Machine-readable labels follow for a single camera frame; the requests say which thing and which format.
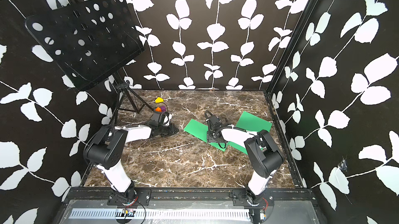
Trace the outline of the green rectangular paper sheet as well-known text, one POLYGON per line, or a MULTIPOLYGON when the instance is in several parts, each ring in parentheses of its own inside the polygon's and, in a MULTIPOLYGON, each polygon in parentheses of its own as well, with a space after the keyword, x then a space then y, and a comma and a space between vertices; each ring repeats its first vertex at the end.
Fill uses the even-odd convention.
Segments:
POLYGON ((200 139, 201 141, 205 142, 206 144, 209 144, 210 146, 213 146, 214 148, 221 150, 222 152, 226 150, 226 147, 221 148, 217 143, 213 142, 209 143, 207 141, 207 132, 208 132, 207 125, 204 125, 194 119, 191 119, 183 130, 191 134, 192 136, 200 139))

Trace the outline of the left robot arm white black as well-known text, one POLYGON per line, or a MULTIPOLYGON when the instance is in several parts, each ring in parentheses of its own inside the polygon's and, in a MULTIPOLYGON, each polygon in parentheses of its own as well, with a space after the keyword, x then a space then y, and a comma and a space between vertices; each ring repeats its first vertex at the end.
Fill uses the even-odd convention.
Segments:
POLYGON ((93 163, 108 179, 113 193, 126 202, 136 199, 134 182, 122 166, 126 143, 146 140, 156 136, 175 135, 179 129, 174 124, 166 126, 138 125, 134 127, 104 126, 89 141, 84 159, 93 163))

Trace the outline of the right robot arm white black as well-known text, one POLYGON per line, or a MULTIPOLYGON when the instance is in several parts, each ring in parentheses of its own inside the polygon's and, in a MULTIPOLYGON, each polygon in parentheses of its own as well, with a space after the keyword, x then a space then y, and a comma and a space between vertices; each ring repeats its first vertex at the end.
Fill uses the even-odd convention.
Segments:
POLYGON ((246 186, 246 195, 251 204, 264 197, 267 185, 284 163, 280 148, 267 130, 258 132, 238 128, 228 122, 223 123, 210 111, 205 111, 208 125, 207 142, 218 145, 233 143, 245 148, 254 170, 246 186))

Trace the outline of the yellow toy block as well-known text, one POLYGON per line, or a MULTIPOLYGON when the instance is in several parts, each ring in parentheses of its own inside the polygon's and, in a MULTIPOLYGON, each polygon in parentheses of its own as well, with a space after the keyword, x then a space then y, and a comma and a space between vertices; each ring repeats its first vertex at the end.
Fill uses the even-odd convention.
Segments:
POLYGON ((164 102, 164 99, 161 97, 157 97, 155 100, 155 103, 162 103, 162 102, 164 102))

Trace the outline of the black perforated music stand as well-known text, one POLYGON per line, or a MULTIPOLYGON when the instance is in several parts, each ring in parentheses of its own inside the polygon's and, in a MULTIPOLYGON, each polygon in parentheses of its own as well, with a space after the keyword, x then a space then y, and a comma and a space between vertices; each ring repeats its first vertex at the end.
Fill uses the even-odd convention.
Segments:
POLYGON ((25 27, 79 91, 144 52, 126 0, 86 0, 29 16, 25 27))

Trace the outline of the black front mounting rail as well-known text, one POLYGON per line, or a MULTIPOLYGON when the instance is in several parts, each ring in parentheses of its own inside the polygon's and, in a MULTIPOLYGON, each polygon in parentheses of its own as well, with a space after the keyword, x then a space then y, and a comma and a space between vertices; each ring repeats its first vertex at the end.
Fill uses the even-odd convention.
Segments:
MULTIPOLYGON (((141 188, 134 189, 135 199, 144 206, 154 201, 231 201, 234 206, 247 208, 273 206, 275 202, 307 201, 317 206, 317 200, 310 189, 267 188, 255 196, 245 188, 141 188)), ((122 206, 122 195, 106 187, 78 187, 69 191, 70 200, 105 200, 122 206)))

